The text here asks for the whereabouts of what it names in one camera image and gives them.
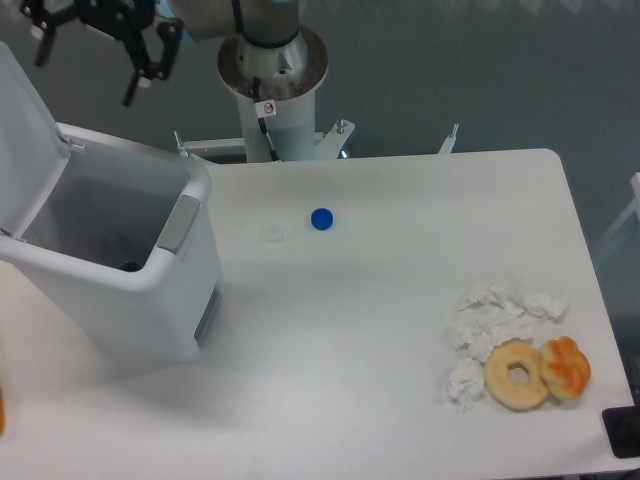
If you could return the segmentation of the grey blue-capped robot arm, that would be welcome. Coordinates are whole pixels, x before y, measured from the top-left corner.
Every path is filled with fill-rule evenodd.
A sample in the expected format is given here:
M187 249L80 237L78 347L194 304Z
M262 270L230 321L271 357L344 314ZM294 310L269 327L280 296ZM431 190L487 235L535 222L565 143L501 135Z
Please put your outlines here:
M299 31L297 1L72 1L49 10L43 1L22 1L19 11L40 34L35 64L49 60L57 28L79 21L122 42L133 75L122 104L139 85L169 78L182 39L243 35L260 48L280 48Z

